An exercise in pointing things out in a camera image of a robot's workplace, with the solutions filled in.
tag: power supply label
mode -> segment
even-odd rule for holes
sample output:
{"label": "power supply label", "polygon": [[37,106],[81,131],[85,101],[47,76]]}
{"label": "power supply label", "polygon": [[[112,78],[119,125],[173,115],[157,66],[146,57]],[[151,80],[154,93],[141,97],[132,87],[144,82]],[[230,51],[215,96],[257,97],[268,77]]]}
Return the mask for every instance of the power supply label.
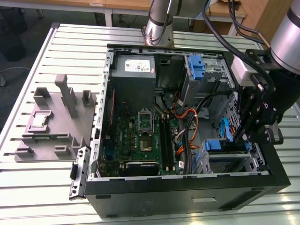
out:
{"label": "power supply label", "polygon": [[126,60],[125,72],[150,72],[150,60]]}

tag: ram slot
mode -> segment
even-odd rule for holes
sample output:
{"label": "ram slot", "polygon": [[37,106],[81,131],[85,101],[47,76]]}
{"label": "ram slot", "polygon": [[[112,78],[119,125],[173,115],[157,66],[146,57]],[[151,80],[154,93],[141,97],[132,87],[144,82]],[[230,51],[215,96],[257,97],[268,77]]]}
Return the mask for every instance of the ram slot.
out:
{"label": "ram slot", "polygon": [[169,120],[165,120],[165,142],[166,142],[166,149],[167,149],[167,155],[168,155],[169,170],[172,170],[172,168],[174,166],[174,155],[173,155],[173,149],[172,149],[171,129],[170,129]]}
{"label": "ram slot", "polygon": [[165,142],[165,120],[159,120],[159,132],[160,132],[160,148],[161,148],[161,156],[162,156],[162,163],[163,169],[166,169],[168,166],[168,155],[166,149],[166,142]]}

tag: label sticker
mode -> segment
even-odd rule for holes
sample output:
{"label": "label sticker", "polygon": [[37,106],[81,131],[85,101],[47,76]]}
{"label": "label sticker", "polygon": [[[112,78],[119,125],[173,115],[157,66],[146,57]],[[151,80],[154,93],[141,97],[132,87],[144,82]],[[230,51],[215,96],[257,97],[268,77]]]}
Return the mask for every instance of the label sticker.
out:
{"label": "label sticker", "polygon": [[179,161],[178,167],[181,169],[184,169],[184,162]]}
{"label": "label sticker", "polygon": [[126,60],[125,72],[150,72],[150,60]]}
{"label": "label sticker", "polygon": [[181,102],[180,99],[178,99],[177,103],[178,103],[180,106],[182,106],[182,104],[183,104],[183,102]]}
{"label": "label sticker", "polygon": [[99,6],[99,7],[102,7],[103,5],[102,4],[97,4],[97,3],[90,3],[90,6]]}

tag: aluminum extrusion table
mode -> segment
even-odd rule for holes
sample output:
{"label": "aluminum extrusion table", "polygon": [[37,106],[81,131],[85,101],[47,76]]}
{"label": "aluminum extrusion table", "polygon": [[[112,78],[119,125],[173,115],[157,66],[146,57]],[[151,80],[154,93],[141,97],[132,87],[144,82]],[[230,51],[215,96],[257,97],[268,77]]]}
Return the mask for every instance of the aluminum extrusion table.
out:
{"label": "aluminum extrusion table", "polygon": [[[226,39],[241,51],[259,48],[239,37]],[[286,112],[279,124],[285,142],[276,146],[292,185],[238,211],[101,219],[87,200],[69,201],[70,161],[16,163],[15,150],[34,106],[36,87],[58,91],[54,84],[56,74],[67,74],[68,86],[75,92],[91,90],[97,92],[97,99],[100,99],[108,43],[142,45],[143,37],[138,29],[69,24],[50,29],[0,135],[0,224],[295,225],[300,221],[300,120],[296,105]],[[223,50],[208,34],[175,32],[174,43],[178,48]]]}

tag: green circuit board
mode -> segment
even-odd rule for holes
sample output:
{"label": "green circuit board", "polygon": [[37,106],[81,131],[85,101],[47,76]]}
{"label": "green circuit board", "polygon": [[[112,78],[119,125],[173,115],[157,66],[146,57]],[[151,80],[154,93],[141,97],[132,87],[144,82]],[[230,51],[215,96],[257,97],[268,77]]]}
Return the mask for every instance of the green circuit board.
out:
{"label": "green circuit board", "polygon": [[[160,146],[159,117],[153,118],[153,134],[138,133],[137,116],[121,116],[118,118],[114,147],[114,162],[126,161],[155,161],[160,164],[159,175],[176,175],[179,174],[177,166],[175,171],[171,168],[166,171],[162,167],[162,152]],[[149,127],[149,118],[141,120],[142,127]],[[178,123],[175,119],[170,120],[170,129],[172,130],[172,139],[175,129],[178,129]]]}

